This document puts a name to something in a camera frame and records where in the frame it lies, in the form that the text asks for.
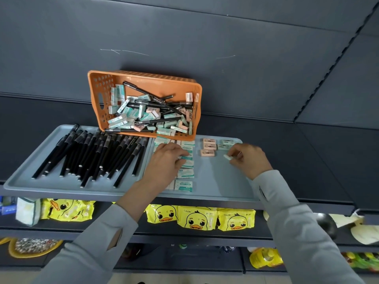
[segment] long sleeve shirt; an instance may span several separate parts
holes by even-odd
[[[279,171],[264,172],[251,185],[270,215],[267,224],[292,283],[364,284]],[[54,284],[66,284],[67,275],[70,284],[107,283],[137,227],[124,209],[112,205],[75,241],[67,243],[33,283],[54,279]],[[119,229],[122,233],[116,246],[107,250]]]

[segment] yellow snack bag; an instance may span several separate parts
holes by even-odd
[[[216,228],[217,211],[212,207],[178,206],[178,224],[184,228],[213,230]]]
[[[255,210],[223,208],[218,210],[222,231],[241,230],[254,227]]]
[[[150,204],[145,209],[147,221],[150,223],[162,223],[178,220],[176,205]]]
[[[95,201],[52,199],[42,201],[40,219],[82,222],[92,219]]]

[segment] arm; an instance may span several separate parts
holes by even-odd
[[[33,283],[107,283],[145,208],[176,177],[188,155],[179,145],[161,144],[137,181],[82,234],[55,256]]]
[[[272,170],[262,149],[239,143],[228,155],[235,156],[230,163],[253,180],[253,190],[270,216],[267,225],[294,284],[364,284],[317,224],[308,205],[300,204],[279,171]]]

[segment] gray tray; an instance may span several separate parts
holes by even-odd
[[[238,138],[196,135],[193,150],[195,177],[179,179],[192,181],[192,192],[165,190],[159,196],[201,200],[259,201],[258,196],[253,194],[248,179],[239,169],[230,165],[229,161],[224,157],[227,151],[217,150],[215,157],[200,156],[200,150],[203,148],[203,138],[213,138],[217,144],[222,139],[233,139],[235,142],[242,143]],[[148,160],[150,160],[152,154],[153,149],[150,149]]]
[[[18,191],[39,191],[39,192],[61,192],[72,194],[88,194],[88,199],[91,200],[91,195],[115,195],[122,196],[129,190],[132,184],[140,180],[145,170],[147,157],[144,158],[140,171],[136,176],[132,176],[133,167],[136,162],[136,158],[130,165],[127,173],[125,174],[120,186],[113,188],[113,184],[116,181],[120,172],[115,173],[112,179],[106,177],[98,177],[97,181],[89,180],[84,189],[80,188],[80,182],[73,175],[66,175],[65,177],[59,177],[63,161],[62,160],[48,176],[40,176],[37,179],[32,179],[36,169],[45,160],[49,153],[54,149],[56,143],[67,134],[73,125],[61,125],[57,127],[40,146],[24,161],[24,163],[11,175],[11,177],[5,182],[4,188],[9,190]],[[94,126],[81,126],[80,129],[87,130],[89,133],[96,132],[97,127]],[[149,139],[146,146],[145,156],[149,155],[149,149],[153,138]]]

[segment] left hand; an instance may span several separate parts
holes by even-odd
[[[157,194],[162,192],[175,179],[182,165],[186,163],[185,159],[178,159],[178,157],[187,155],[189,155],[188,151],[178,144],[161,143],[152,155],[141,181],[154,188]]]

